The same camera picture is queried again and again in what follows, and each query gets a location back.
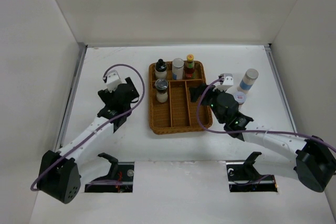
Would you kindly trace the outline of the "red chili sauce bottle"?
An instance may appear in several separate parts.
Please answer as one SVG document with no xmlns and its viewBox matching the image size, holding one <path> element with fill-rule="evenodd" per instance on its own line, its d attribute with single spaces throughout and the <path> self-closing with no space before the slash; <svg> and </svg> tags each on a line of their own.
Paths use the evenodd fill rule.
<svg viewBox="0 0 336 224">
<path fill-rule="evenodd" d="M 185 75 L 185 79 L 194 79 L 195 65 L 194 65 L 194 55 L 193 54 L 189 54 L 186 56 L 184 75 Z"/>
</svg>

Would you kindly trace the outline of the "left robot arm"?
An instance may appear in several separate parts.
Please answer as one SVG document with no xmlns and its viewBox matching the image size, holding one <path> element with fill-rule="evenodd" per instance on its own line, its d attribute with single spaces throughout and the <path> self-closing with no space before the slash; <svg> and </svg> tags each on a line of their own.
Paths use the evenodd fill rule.
<svg viewBox="0 0 336 224">
<path fill-rule="evenodd" d="M 115 133 L 132 113 L 140 95 L 131 78 L 117 80 L 112 90 L 98 92 L 104 107 L 93 122 L 72 142 L 58 151 L 47 151 L 42 159 L 33 189 L 42 191 L 63 204 L 70 203 L 81 186 L 80 162 L 104 138 Z"/>
</svg>

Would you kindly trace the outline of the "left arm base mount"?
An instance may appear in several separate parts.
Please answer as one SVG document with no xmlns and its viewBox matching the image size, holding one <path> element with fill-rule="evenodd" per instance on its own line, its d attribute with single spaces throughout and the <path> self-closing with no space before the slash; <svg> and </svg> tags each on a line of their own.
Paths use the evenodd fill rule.
<svg viewBox="0 0 336 224">
<path fill-rule="evenodd" d="M 86 193 L 132 193 L 134 162 L 119 162 L 117 158 L 100 153 L 98 157 L 110 163 L 108 173 L 85 184 Z"/>
</svg>

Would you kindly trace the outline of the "black top glass grinder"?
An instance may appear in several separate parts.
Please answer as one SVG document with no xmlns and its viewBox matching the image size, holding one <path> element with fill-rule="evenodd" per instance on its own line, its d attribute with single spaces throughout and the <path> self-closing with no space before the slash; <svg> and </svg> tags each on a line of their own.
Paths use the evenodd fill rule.
<svg viewBox="0 0 336 224">
<path fill-rule="evenodd" d="M 169 87 L 169 83 L 167 80 L 165 79 L 157 79 L 155 84 L 154 84 L 155 88 L 156 88 L 156 99 L 158 102 L 160 103 L 164 103 L 168 100 L 168 87 Z"/>
</svg>

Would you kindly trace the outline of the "blue label bead jar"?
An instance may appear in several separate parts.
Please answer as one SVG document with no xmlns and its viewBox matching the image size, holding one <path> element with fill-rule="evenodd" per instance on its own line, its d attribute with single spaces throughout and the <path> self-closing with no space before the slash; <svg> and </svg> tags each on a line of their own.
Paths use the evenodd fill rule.
<svg viewBox="0 0 336 224">
<path fill-rule="evenodd" d="M 175 58 L 172 61 L 172 78 L 173 80 L 182 80 L 184 73 L 184 60 Z"/>
<path fill-rule="evenodd" d="M 240 84 L 238 85 L 237 91 L 245 94 L 248 93 L 255 81 L 257 80 L 258 76 L 259 72 L 256 69 L 248 69 L 245 72 Z"/>
</svg>

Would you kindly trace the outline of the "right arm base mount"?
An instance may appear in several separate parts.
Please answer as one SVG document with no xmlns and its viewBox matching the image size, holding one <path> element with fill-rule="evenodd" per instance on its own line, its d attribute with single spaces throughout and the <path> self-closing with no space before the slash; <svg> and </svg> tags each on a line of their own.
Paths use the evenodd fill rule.
<svg viewBox="0 0 336 224">
<path fill-rule="evenodd" d="M 254 168 L 255 161 L 260 155 L 261 152 L 252 152 L 243 161 L 226 163 L 231 193 L 278 192 L 274 175 L 261 175 Z"/>
</svg>

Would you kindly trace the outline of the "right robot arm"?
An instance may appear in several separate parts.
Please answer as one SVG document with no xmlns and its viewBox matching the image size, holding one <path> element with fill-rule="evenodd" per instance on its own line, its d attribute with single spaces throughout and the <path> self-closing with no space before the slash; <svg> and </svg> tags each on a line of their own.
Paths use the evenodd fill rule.
<svg viewBox="0 0 336 224">
<path fill-rule="evenodd" d="M 335 147 L 317 136 L 295 132 L 272 131 L 258 125 L 239 111 L 234 96 L 213 84 L 190 87 L 191 102 L 208 106 L 224 126 L 222 134 L 269 149 L 290 161 L 281 168 L 283 176 L 292 177 L 315 192 L 323 192 L 335 173 Z"/>
</svg>

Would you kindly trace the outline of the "silver lid dark spice jar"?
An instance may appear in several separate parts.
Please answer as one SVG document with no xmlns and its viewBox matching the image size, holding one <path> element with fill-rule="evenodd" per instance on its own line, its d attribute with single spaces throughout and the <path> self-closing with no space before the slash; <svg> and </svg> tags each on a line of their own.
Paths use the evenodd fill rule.
<svg viewBox="0 0 336 224">
<path fill-rule="evenodd" d="M 246 94 L 240 91 L 237 91 L 234 93 L 234 99 L 238 103 L 239 109 L 243 106 L 243 104 L 246 102 Z"/>
</svg>

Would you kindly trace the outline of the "black cap salt shaker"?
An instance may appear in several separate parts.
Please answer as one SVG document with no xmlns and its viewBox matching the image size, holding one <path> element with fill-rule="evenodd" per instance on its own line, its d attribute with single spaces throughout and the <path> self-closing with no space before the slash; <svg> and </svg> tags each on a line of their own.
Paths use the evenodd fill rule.
<svg viewBox="0 0 336 224">
<path fill-rule="evenodd" d="M 163 59 L 159 59 L 155 63 L 155 77 L 156 79 L 166 79 L 167 64 Z"/>
</svg>

